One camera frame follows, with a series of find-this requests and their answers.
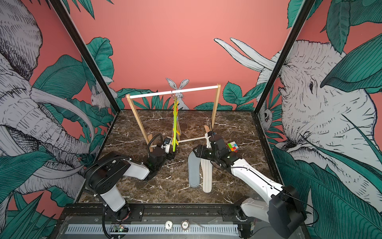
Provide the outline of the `green clothes hanger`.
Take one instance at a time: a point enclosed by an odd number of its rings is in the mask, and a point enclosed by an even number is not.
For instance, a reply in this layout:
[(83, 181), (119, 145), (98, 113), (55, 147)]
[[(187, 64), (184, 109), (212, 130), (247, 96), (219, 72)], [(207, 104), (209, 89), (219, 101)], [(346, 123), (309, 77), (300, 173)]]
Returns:
[(173, 138), (172, 138), (172, 147), (173, 152), (176, 152), (176, 147), (178, 143), (178, 106), (179, 101), (176, 96), (173, 96), (174, 106), (173, 106)]

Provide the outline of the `white striped fabric insole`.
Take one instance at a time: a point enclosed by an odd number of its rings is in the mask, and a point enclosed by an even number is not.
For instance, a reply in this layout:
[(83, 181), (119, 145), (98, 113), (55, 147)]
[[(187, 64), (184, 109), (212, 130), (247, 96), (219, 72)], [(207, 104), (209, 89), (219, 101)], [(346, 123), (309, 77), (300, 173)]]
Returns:
[(212, 190), (212, 164), (210, 160), (201, 159), (203, 172), (203, 191), (210, 193)]

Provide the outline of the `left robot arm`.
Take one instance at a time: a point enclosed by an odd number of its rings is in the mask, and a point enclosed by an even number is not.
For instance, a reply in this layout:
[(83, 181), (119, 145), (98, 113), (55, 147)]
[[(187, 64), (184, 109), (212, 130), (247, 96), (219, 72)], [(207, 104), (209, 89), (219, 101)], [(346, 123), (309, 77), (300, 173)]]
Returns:
[(123, 177), (148, 181), (154, 178), (167, 160), (175, 158), (173, 138), (155, 135), (147, 145), (148, 159), (134, 161), (131, 157), (112, 151), (85, 171), (86, 188), (104, 205), (105, 214), (123, 222), (131, 217), (131, 209), (117, 188)]

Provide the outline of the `grey bubbled foam insole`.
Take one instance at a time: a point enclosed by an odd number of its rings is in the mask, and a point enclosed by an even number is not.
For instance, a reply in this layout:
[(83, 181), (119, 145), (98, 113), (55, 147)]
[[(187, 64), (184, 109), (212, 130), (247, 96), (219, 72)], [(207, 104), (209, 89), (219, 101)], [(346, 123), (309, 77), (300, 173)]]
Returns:
[(194, 152), (191, 152), (188, 157), (188, 172), (189, 185), (192, 188), (197, 188), (200, 184), (200, 165), (201, 159), (196, 157)]

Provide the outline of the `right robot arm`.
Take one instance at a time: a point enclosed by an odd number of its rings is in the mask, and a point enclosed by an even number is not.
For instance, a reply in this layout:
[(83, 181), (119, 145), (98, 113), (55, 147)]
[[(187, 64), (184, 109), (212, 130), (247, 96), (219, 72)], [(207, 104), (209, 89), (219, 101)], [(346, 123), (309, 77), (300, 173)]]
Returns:
[(256, 233), (253, 228), (257, 220), (270, 224), (282, 238), (289, 238), (307, 218), (297, 190), (274, 182), (260, 173), (239, 153), (232, 151), (220, 135), (209, 131), (205, 138), (205, 145), (194, 147), (194, 156), (241, 179), (262, 198), (261, 201), (243, 198), (235, 203), (231, 211), (222, 211), (222, 217), (242, 224), (239, 236), (243, 239)]

